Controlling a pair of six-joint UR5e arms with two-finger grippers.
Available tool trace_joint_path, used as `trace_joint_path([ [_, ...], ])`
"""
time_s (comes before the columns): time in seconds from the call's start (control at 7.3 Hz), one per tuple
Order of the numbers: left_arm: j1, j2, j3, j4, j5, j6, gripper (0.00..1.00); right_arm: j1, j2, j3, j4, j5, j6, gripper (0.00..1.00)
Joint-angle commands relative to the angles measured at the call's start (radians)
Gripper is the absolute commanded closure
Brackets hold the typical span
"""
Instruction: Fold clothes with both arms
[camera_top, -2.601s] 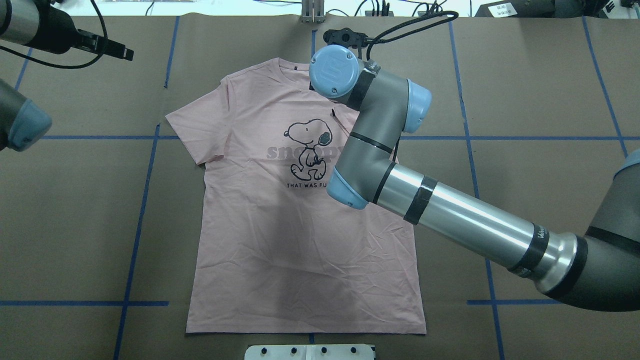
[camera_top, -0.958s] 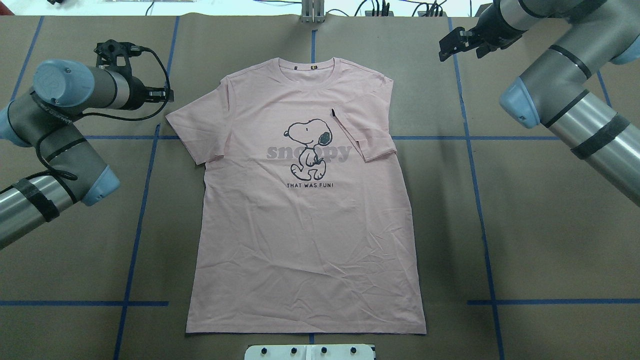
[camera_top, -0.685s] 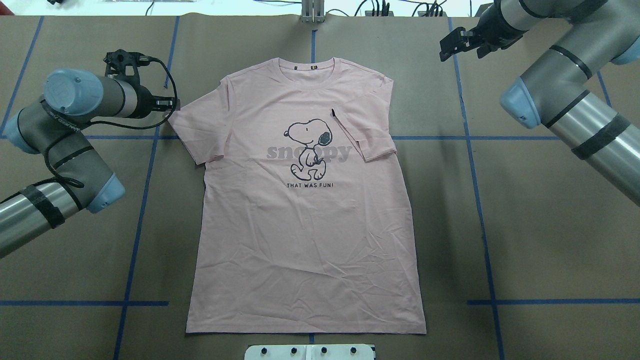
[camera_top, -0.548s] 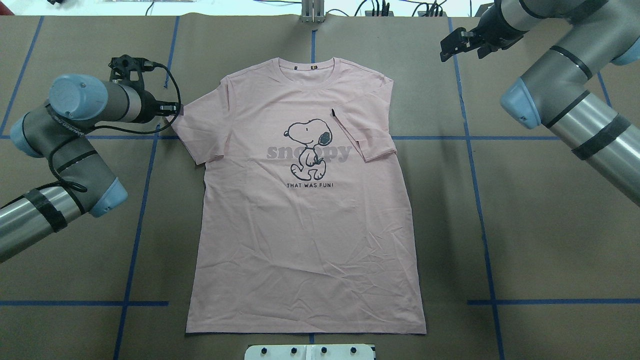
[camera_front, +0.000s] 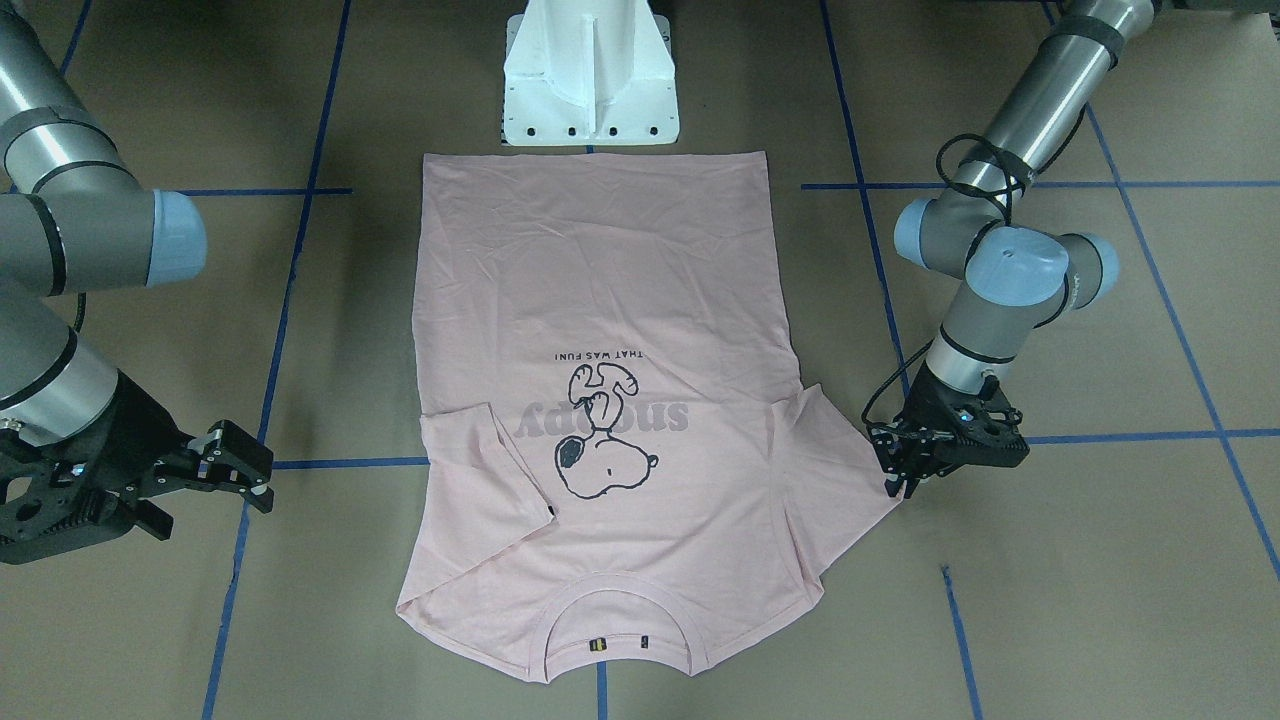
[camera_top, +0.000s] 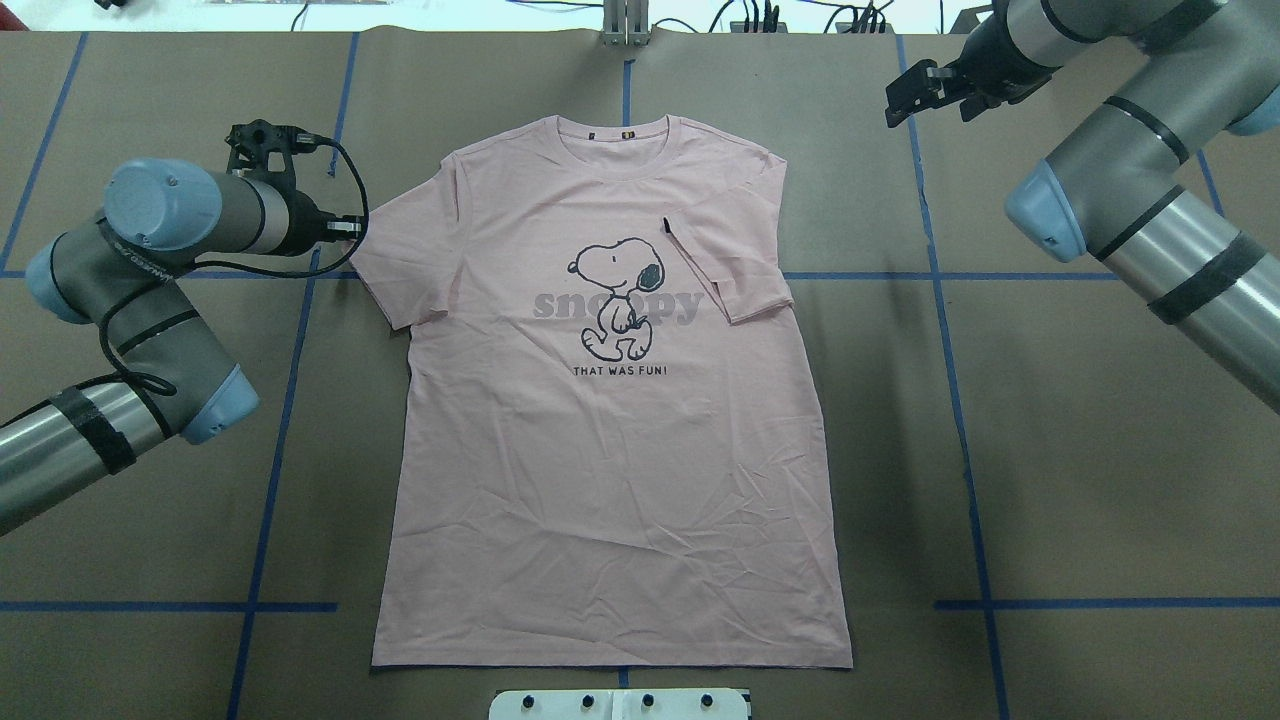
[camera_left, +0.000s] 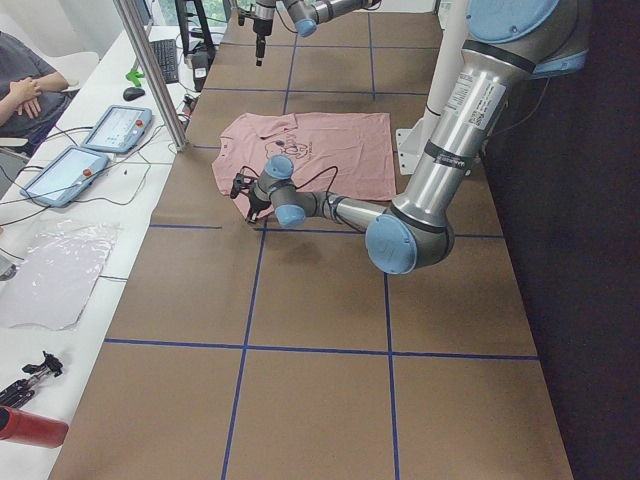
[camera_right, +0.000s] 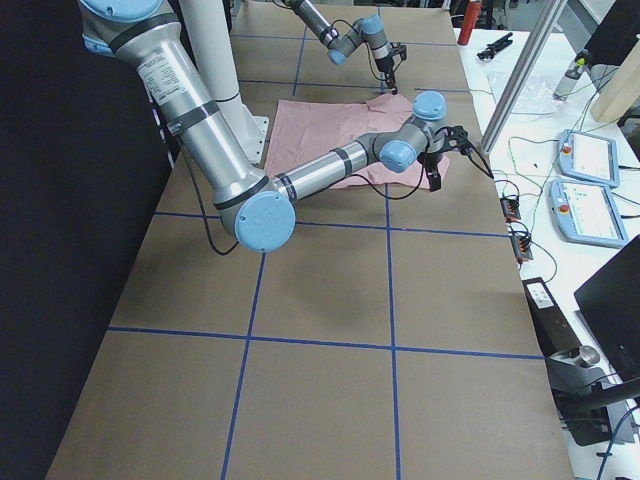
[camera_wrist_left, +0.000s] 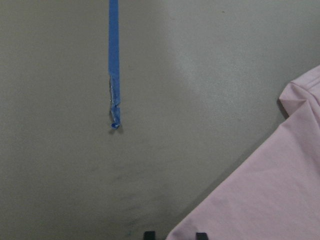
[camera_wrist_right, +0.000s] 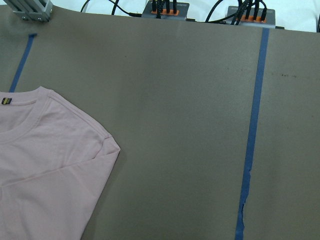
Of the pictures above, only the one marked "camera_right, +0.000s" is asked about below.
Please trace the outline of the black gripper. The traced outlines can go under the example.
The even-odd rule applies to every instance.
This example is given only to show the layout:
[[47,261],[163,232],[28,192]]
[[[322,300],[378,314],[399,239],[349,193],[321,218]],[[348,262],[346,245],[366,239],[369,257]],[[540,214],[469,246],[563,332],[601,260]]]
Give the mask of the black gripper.
[[391,90],[393,95],[398,93],[397,82],[394,75],[395,60],[399,62],[407,59],[407,46],[401,42],[386,42],[375,48],[375,63],[378,71],[383,75],[385,87]]
[[442,187],[438,165],[444,154],[450,151],[458,151],[462,155],[470,153],[469,134],[462,126],[443,126],[434,132],[433,141],[422,161],[427,171],[430,192]]

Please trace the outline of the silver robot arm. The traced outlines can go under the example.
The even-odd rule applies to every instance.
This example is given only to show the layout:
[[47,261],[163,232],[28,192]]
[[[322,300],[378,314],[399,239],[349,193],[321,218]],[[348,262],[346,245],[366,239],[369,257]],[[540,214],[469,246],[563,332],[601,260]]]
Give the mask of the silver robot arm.
[[282,1],[281,6],[291,10],[317,37],[336,66],[344,64],[364,45],[374,79],[383,82],[392,94],[398,93],[396,70],[407,59],[407,47],[387,38],[379,14],[361,17],[352,23],[343,19],[329,22],[311,1]]
[[260,136],[239,95],[227,12],[219,1],[82,1],[85,47],[131,65],[213,189],[227,232],[266,253],[291,237],[295,203],[381,164],[401,173],[414,164],[431,190],[440,186],[444,153],[462,146],[461,127],[445,122],[445,98],[424,91],[392,132],[366,133],[326,154],[271,176],[248,148]]

